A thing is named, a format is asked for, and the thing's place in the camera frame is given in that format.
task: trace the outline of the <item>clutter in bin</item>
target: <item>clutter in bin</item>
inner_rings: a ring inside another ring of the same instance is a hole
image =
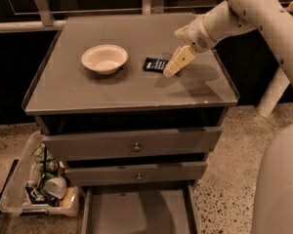
[[[44,143],[40,143],[32,155],[40,160],[33,163],[28,171],[24,186],[28,202],[52,207],[69,204],[73,186],[65,174],[63,163],[54,159]]]

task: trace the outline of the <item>plastic bin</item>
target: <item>plastic bin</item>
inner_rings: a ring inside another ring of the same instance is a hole
[[[36,132],[27,141],[17,167],[2,194],[0,210],[3,213],[14,215],[77,216],[79,212],[79,190],[77,187],[73,188],[70,202],[65,207],[52,207],[48,204],[32,205],[26,197],[24,185],[27,180],[29,167],[39,160],[31,154],[41,143],[42,138],[43,136]]]

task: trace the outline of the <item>floor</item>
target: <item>floor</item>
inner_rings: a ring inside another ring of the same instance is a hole
[[[208,168],[194,190],[204,234],[250,233],[257,172],[272,138],[293,123],[293,103],[279,104],[266,119],[254,106],[232,107]],[[35,124],[0,126],[0,191],[14,159],[21,156]],[[1,214],[0,233],[80,233],[79,217]]]

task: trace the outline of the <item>white pole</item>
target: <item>white pole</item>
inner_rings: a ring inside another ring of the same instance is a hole
[[[289,84],[289,79],[279,67],[256,107],[257,112],[265,118],[269,117]]]

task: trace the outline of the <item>open drawer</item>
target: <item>open drawer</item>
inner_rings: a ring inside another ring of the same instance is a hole
[[[70,188],[70,196],[66,204],[53,207],[48,204],[31,204],[28,200],[24,186],[30,166],[36,162],[36,157],[31,154],[41,143],[43,136],[36,132],[26,143],[20,160],[8,181],[0,200],[0,210],[3,213],[14,215],[67,215],[77,216],[79,212],[79,189]]]
[[[82,234],[199,234],[190,181],[88,187]]]

